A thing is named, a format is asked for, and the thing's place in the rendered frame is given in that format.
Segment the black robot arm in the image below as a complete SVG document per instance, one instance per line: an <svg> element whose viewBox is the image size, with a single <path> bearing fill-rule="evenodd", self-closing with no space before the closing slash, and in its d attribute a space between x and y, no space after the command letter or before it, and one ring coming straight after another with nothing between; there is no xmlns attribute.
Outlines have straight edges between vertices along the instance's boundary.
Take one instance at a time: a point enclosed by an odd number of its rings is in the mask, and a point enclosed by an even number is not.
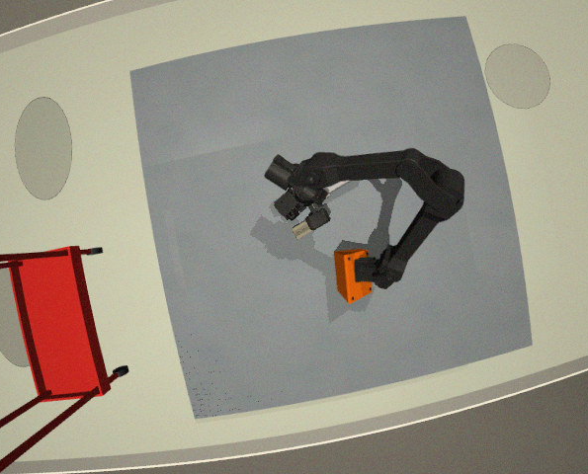
<svg viewBox="0 0 588 474"><path fill-rule="evenodd" d="M277 154L265 172L267 178L285 191L274 207L286 220L299 216L302 203L322 205L328 192L322 188L343 181L401 178L423 199L423 206L396 246L387 244L380 259L354 261L355 282L374 281L388 289L401 280L408 260L426 240L435 225L449 220L462 209L464 178L441 161L425 156L415 148L356 156L317 152L298 167ZM292 192L294 187L294 193Z"/></svg>

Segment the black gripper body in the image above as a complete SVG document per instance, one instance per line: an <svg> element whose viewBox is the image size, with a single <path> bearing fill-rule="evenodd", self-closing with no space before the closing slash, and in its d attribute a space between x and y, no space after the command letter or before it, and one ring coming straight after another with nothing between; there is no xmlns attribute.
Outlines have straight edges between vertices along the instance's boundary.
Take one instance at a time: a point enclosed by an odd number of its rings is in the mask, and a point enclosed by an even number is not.
<svg viewBox="0 0 588 474"><path fill-rule="evenodd" d="M295 199L299 203L300 208L308 206L312 212L312 214L308 218L305 219L310 230L315 230L330 221L331 218L330 218L329 214L327 213L326 209L323 208L320 210L319 207L317 206L316 202L313 201L310 203L302 203L297 198L295 198ZM317 210L314 209L314 207Z"/></svg>

